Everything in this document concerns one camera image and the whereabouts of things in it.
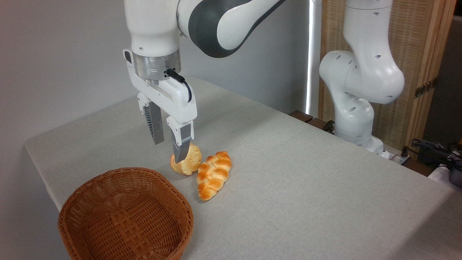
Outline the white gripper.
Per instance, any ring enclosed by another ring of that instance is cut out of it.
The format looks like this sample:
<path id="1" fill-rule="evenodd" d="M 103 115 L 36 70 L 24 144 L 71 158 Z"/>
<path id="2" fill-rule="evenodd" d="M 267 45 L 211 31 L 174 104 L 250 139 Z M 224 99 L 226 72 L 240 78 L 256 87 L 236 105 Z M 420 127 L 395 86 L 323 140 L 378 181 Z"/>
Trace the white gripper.
<path id="1" fill-rule="evenodd" d="M 147 122 L 155 145 L 164 141 L 161 109 L 170 117 L 174 160 L 185 160 L 194 139 L 193 120 L 197 117 L 195 95 L 186 81 L 181 81 L 180 51 L 162 57 L 145 57 L 124 49 L 127 69 L 137 95 L 140 112 Z"/>

